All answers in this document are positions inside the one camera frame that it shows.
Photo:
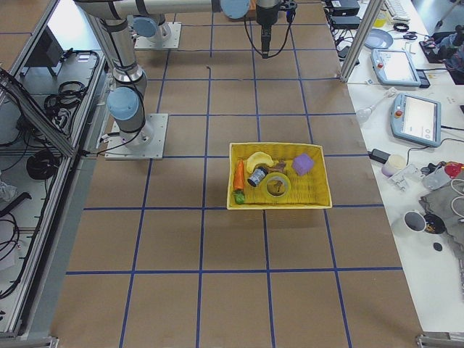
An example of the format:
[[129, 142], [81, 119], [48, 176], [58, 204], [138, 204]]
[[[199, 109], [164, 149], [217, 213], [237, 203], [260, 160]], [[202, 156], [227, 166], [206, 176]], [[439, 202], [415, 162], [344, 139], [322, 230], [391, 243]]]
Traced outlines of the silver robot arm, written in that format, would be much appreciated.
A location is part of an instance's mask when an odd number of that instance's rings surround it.
[[[246, 36], [252, 48], [263, 59], [274, 58], [281, 53], [286, 45], [289, 31], [297, 12], [297, 3], [295, 1], [256, 1], [254, 14], [257, 24], [261, 27], [261, 50], [253, 44], [247, 27], [247, 13], [250, 1], [219, 1], [218, 4], [227, 17], [234, 20], [244, 20]], [[275, 54], [270, 54], [272, 27], [278, 22], [280, 12], [286, 14], [286, 21], [288, 23], [286, 35], [280, 49]], [[162, 15], [159, 16], [159, 19], [148, 14], [135, 15], [133, 18], [133, 28], [140, 36], [150, 39], [168, 38], [170, 36], [170, 31], [166, 32], [167, 26]]]
[[107, 107], [119, 128], [120, 144], [107, 149], [112, 156], [158, 157], [149, 148], [164, 146], [164, 130], [154, 121], [165, 115], [148, 115], [144, 109], [147, 77], [137, 62], [135, 44], [128, 24], [133, 18], [136, 33], [156, 38], [167, 26], [166, 14], [224, 12], [237, 19], [249, 9], [248, 1], [76, 1], [88, 16], [105, 57], [109, 61], [115, 89], [107, 97]]

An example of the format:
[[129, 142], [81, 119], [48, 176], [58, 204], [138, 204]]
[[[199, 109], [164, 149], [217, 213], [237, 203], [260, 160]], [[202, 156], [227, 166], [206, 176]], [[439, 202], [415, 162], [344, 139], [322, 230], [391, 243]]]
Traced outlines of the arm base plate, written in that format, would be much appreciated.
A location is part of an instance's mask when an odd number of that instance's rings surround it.
[[168, 114], [151, 113], [146, 115], [146, 123], [137, 137], [128, 133], [111, 137], [109, 151], [104, 153], [108, 160], [161, 160], [164, 154]]
[[159, 25], [151, 18], [137, 18], [133, 24], [136, 33], [136, 50], [177, 49], [181, 37], [180, 22], [164, 22]]

